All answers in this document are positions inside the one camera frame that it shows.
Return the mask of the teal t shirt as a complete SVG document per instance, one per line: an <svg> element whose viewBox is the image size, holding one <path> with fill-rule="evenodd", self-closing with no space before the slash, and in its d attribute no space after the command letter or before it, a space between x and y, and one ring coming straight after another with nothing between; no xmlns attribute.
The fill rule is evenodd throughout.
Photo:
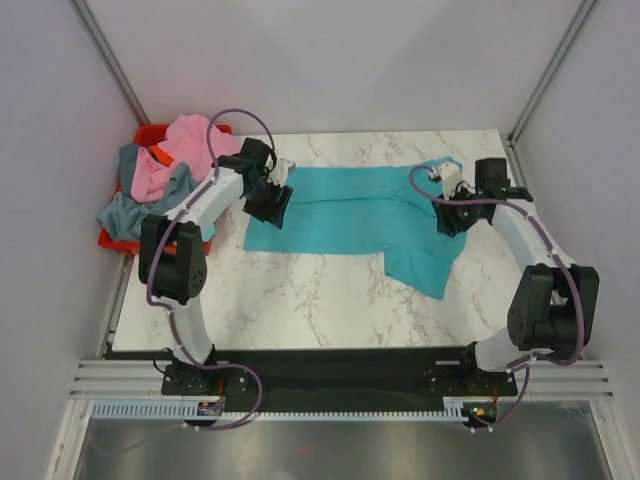
<svg viewBox="0 0 640 480"><path fill-rule="evenodd" d="M441 300L466 243L437 229L440 184L408 166L298 168L282 228L251 219L247 251L384 257L385 274Z"/></svg>

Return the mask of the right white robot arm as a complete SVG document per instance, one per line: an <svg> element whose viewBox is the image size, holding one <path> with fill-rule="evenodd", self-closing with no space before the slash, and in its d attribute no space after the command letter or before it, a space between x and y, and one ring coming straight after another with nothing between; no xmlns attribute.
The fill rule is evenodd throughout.
<svg viewBox="0 0 640 480"><path fill-rule="evenodd" d="M578 360L591 338L597 271L578 265L552 239L532 195L512 185L505 159L476 161L474 184L452 161L436 167L431 178L442 186L432 203L439 231L454 237L486 221L506 241L521 270L505 327L474 345L475 359L458 368L460 386L477 394L493 383L494 371L531 359L556 365Z"/></svg>

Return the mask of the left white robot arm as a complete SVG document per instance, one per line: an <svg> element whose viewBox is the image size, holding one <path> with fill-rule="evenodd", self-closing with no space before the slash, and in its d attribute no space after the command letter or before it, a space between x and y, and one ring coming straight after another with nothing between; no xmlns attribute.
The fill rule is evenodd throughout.
<svg viewBox="0 0 640 480"><path fill-rule="evenodd" d="M142 220L138 277L147 303L166 314L173 355L189 364L184 379L198 393L211 392L220 378L200 300L207 279L203 231L238 200L254 219L282 228L295 168L272 144L247 138L239 152L214 158L205 179L176 207Z"/></svg>

